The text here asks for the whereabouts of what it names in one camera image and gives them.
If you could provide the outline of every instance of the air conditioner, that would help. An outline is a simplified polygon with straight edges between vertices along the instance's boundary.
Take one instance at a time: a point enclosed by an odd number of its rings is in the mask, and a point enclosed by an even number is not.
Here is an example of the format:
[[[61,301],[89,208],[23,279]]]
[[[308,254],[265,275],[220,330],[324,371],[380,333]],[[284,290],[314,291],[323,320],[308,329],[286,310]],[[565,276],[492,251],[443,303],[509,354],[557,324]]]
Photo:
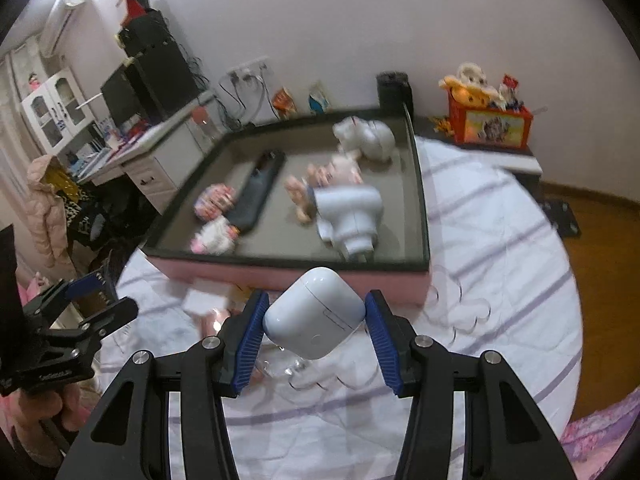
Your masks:
[[[47,22],[40,34],[40,53],[44,57],[51,57],[56,53],[63,34],[69,28],[71,19],[84,4],[85,0],[56,0],[49,13]]]

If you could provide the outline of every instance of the black cylinder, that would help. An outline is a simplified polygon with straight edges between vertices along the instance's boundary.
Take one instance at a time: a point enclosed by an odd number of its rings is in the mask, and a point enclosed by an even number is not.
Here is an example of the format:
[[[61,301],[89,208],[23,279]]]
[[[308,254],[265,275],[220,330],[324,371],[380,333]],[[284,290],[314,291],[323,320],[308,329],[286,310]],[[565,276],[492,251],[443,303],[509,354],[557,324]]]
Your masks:
[[[409,110],[411,120],[414,120],[414,95],[409,85],[406,72],[382,72],[376,76],[378,83],[378,100],[380,109],[402,111],[402,105]]]

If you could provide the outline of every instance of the white tablecloth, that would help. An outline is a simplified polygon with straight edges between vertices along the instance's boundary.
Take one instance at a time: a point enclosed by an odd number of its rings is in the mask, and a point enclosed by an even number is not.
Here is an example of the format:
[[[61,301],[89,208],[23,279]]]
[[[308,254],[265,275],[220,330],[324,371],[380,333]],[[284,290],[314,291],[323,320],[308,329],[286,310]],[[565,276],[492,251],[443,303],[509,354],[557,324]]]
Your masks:
[[[440,142],[417,139],[428,210],[433,285],[424,308],[393,306],[417,333],[448,349],[501,352],[533,394],[556,434],[569,421],[580,375],[580,303],[564,247],[536,203],[515,179]],[[156,356],[198,340],[182,310],[188,286],[172,282],[144,254],[133,254],[118,284],[139,317],[105,339],[107,387],[139,349]],[[277,480],[391,479],[410,400],[396,399],[382,380],[364,333],[336,365],[338,381],[293,390],[265,380],[225,415],[240,478]],[[172,399],[172,468],[183,478],[179,421]],[[464,445],[462,394],[455,399],[451,479],[460,478]]]

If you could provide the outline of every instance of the pink puffer jacket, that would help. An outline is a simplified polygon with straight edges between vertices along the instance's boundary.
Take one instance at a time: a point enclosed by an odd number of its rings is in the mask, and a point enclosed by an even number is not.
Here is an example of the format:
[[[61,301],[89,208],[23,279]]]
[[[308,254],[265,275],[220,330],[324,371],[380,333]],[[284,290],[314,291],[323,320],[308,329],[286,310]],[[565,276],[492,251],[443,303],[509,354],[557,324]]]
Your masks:
[[[43,182],[47,168],[60,167],[54,155],[40,156],[27,169],[26,213],[29,231],[39,253],[45,257],[45,265],[53,267],[57,262],[70,261],[66,252],[66,219],[63,200],[56,196],[54,187]]]

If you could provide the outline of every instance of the cabinet handle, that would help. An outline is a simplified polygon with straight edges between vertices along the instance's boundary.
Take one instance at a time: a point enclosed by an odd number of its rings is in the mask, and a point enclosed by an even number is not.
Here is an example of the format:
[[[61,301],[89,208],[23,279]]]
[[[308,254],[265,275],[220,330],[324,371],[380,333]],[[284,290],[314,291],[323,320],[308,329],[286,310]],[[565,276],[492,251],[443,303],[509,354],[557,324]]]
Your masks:
[[[66,119],[66,110],[63,108],[62,103],[58,101],[58,106],[60,107],[60,111],[62,112],[62,116]]]

